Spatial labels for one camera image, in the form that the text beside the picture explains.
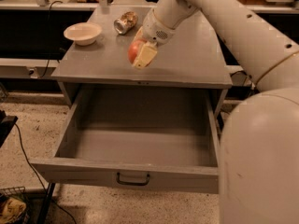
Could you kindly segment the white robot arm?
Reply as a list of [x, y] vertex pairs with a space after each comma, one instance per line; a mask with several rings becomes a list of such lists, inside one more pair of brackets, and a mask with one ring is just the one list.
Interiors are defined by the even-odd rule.
[[299, 54], [295, 42], [237, 0], [160, 0], [128, 50], [150, 64], [157, 48], [201, 11], [257, 94], [225, 122], [216, 148], [220, 224], [299, 224]]

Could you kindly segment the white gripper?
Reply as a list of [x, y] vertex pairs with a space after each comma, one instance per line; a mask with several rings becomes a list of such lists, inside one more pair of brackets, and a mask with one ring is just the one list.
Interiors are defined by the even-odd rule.
[[157, 46], [166, 44], [175, 34], [174, 29], [170, 29], [156, 18], [154, 9], [151, 9], [143, 20], [142, 27], [135, 34], [134, 41], [143, 37], [149, 42], [139, 49], [132, 66], [138, 69], [147, 67], [157, 55]]

